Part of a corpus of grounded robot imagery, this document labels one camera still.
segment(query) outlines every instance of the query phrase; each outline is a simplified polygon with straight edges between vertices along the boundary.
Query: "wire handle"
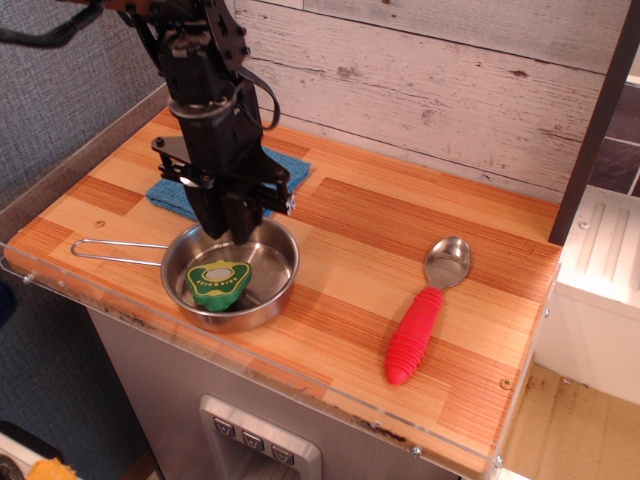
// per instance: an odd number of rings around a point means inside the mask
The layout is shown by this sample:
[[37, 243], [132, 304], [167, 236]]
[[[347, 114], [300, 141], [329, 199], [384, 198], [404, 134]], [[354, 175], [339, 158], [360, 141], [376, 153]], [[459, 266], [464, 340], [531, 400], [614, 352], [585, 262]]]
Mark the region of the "wire handle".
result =
[[137, 265], [149, 265], [152, 267], [160, 267], [162, 266], [162, 264], [158, 262], [147, 262], [145, 260], [136, 260], [133, 258], [109, 257], [106, 255], [93, 255], [91, 253], [78, 252], [77, 248], [84, 243], [97, 243], [101, 245], [119, 245], [123, 247], [163, 248], [165, 250], [169, 248], [167, 245], [155, 245], [153, 243], [118, 242], [116, 240], [96, 240], [92, 238], [83, 238], [82, 240], [78, 240], [76, 243], [71, 245], [71, 253], [76, 257], [94, 258], [97, 260], [110, 260], [112, 262], [121, 262], [121, 263], [135, 263]]

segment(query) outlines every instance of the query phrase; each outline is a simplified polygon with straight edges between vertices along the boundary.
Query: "red spoon handle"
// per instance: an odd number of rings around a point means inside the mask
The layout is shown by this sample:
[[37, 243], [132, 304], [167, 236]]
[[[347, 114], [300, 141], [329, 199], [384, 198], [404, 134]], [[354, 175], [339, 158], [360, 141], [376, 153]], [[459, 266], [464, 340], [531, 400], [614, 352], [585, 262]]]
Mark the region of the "red spoon handle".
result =
[[387, 350], [385, 369], [389, 383], [398, 385], [404, 382], [418, 368], [442, 307], [442, 299], [442, 291], [435, 287], [427, 287], [416, 295]]

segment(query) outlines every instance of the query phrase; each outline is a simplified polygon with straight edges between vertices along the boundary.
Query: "stainless steel pot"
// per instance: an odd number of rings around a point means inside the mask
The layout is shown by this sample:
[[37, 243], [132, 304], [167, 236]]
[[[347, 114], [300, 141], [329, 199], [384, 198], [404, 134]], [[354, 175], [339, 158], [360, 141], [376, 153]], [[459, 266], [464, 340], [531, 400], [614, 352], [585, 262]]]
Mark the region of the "stainless steel pot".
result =
[[[166, 248], [167, 251], [158, 264], [78, 252], [80, 245], [87, 243]], [[195, 225], [178, 235], [168, 247], [83, 239], [73, 244], [71, 251], [79, 257], [161, 267], [162, 284], [185, 315], [200, 328], [225, 333], [257, 327], [280, 313], [291, 296], [291, 286], [300, 265], [300, 251], [291, 233], [268, 218], [262, 220], [247, 243], [242, 245], [233, 243], [229, 232], [214, 240], [203, 232], [200, 225]], [[249, 263], [252, 278], [240, 298], [227, 310], [209, 312], [195, 303], [186, 285], [185, 274], [195, 265], [221, 259]]]

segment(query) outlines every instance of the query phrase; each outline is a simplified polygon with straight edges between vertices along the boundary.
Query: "yellow object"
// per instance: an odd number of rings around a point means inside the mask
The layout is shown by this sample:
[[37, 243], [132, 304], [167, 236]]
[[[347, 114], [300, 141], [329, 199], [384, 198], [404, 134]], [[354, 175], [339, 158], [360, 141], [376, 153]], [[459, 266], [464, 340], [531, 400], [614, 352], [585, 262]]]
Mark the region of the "yellow object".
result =
[[34, 463], [27, 476], [27, 480], [76, 480], [77, 478], [76, 472], [60, 463], [57, 458]]

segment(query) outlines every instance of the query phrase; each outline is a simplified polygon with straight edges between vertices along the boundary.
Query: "wood plank wall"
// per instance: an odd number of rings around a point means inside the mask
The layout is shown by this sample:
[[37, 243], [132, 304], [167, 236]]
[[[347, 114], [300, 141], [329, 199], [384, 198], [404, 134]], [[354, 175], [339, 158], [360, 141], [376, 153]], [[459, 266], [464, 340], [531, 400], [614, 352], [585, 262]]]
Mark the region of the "wood plank wall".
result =
[[235, 0], [235, 12], [282, 124], [559, 203], [629, 5]]

